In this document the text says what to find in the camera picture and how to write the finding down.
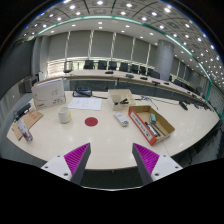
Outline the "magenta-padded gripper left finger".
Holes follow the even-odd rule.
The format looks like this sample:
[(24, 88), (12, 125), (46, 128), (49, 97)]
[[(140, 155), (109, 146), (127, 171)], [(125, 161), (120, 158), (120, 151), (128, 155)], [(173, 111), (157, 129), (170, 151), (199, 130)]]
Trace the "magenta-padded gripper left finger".
[(55, 156), (45, 163), (42, 169), (79, 185), (90, 154), (91, 145), (87, 143), (65, 155)]

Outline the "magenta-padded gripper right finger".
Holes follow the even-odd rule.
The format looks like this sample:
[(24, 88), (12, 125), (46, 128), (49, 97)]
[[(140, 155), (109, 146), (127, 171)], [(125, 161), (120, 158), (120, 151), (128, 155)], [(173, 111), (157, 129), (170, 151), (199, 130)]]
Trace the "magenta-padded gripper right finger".
[(144, 185), (164, 178), (182, 169), (168, 155), (158, 155), (137, 143), (133, 144), (132, 154)]

